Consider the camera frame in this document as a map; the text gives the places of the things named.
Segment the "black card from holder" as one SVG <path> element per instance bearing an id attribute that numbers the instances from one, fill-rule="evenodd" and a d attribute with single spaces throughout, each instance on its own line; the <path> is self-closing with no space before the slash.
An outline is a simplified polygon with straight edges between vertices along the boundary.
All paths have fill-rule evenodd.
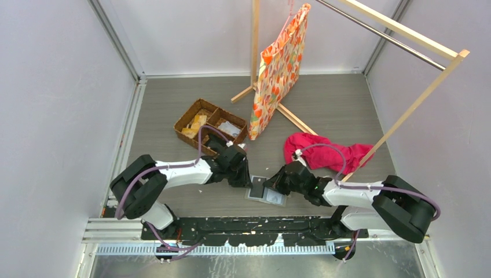
<path id="1" fill-rule="evenodd" d="M 265 177 L 252 177 L 252 188 L 249 192 L 249 197 L 261 199 L 264 196 L 265 187 L 263 183 L 265 182 Z"/>

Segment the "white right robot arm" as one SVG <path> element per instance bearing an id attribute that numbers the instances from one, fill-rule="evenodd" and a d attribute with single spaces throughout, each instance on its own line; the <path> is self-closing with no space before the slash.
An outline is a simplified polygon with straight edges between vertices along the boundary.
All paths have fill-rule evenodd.
<path id="1" fill-rule="evenodd" d="M 263 186 L 282 195 L 300 193 L 315 206 L 335 207 L 331 232 L 337 237 L 362 229 L 392 231 L 421 243 L 441 209 L 435 201 L 396 175 L 372 183 L 318 177 L 299 161 L 284 165 Z"/>

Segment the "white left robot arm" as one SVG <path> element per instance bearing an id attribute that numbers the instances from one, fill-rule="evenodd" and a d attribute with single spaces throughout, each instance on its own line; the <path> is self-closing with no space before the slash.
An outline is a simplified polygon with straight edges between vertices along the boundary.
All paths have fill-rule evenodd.
<path id="1" fill-rule="evenodd" d="M 227 181 L 231 187 L 252 187 L 246 151 L 239 145 L 225 147 L 215 156 L 203 155 L 185 162 L 161 162 L 142 155 L 110 183 L 118 201 L 115 217 L 150 223 L 164 240 L 177 234 L 177 219 L 168 205 L 158 201 L 165 189 Z"/>

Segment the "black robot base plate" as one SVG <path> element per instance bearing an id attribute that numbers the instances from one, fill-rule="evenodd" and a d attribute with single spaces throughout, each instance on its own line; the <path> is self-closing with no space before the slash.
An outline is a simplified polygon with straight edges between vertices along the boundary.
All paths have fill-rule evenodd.
<path id="1" fill-rule="evenodd" d="M 301 217 L 182 217 L 157 234 L 181 246 L 272 246 L 278 239 L 287 247 L 320 246 L 326 241 L 352 239 L 353 232 L 333 230 L 329 218 Z"/>

